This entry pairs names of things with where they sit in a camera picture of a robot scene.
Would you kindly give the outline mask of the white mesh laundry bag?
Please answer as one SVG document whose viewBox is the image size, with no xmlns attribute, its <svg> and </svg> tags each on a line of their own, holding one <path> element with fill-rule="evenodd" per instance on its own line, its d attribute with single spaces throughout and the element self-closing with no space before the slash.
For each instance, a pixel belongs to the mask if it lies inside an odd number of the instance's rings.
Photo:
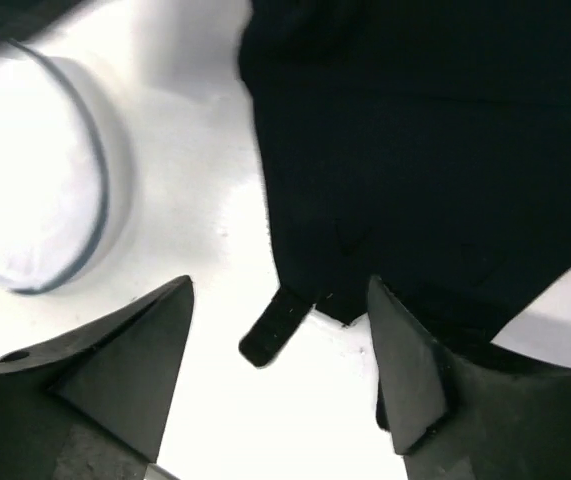
<svg viewBox="0 0 571 480">
<path fill-rule="evenodd" d="M 0 288 L 42 295 L 110 257 L 136 210 L 122 110 L 89 66 L 0 51 Z"/>
</svg>

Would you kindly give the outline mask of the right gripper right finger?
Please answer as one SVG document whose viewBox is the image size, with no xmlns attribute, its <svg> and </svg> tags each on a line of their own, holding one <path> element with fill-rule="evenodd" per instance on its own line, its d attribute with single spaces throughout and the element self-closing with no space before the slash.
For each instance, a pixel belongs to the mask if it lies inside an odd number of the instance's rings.
<svg viewBox="0 0 571 480">
<path fill-rule="evenodd" d="M 571 368 L 423 322 L 379 278 L 379 416 L 411 479 L 571 479 Z"/>
</svg>

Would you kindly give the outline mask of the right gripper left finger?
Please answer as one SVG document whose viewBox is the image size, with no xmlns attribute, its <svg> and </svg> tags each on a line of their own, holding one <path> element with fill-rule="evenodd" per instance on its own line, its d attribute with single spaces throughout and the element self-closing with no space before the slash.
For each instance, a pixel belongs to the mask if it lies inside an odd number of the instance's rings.
<svg viewBox="0 0 571 480">
<path fill-rule="evenodd" d="M 194 306 L 181 276 L 0 358 L 0 479 L 141 479 L 156 462 Z"/>
</svg>

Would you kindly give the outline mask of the black bra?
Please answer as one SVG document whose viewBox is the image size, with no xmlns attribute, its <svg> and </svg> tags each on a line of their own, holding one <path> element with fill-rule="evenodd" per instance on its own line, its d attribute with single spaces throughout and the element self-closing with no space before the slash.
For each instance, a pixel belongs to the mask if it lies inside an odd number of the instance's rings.
<svg viewBox="0 0 571 480">
<path fill-rule="evenodd" d="M 279 279 L 251 364 L 374 276 L 491 339 L 571 268 L 571 1 L 255 1 L 238 65 Z"/>
</svg>

